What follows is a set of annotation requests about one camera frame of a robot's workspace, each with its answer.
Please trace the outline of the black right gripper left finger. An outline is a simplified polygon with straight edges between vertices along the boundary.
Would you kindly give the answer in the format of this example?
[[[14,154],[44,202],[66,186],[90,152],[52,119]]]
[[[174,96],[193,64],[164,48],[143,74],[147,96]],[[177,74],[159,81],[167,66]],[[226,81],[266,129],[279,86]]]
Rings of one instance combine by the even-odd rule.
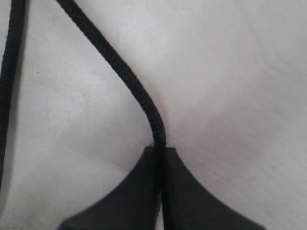
[[[159,206],[157,154],[146,147],[127,177],[86,210],[62,221],[60,230],[153,230]]]

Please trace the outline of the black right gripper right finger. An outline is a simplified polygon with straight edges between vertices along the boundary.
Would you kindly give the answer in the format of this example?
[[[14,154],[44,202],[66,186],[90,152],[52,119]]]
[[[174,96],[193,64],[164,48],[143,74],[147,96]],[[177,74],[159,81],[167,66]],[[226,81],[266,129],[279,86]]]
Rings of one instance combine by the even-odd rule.
[[[262,230],[210,194],[175,148],[163,153],[163,219],[166,230]]]

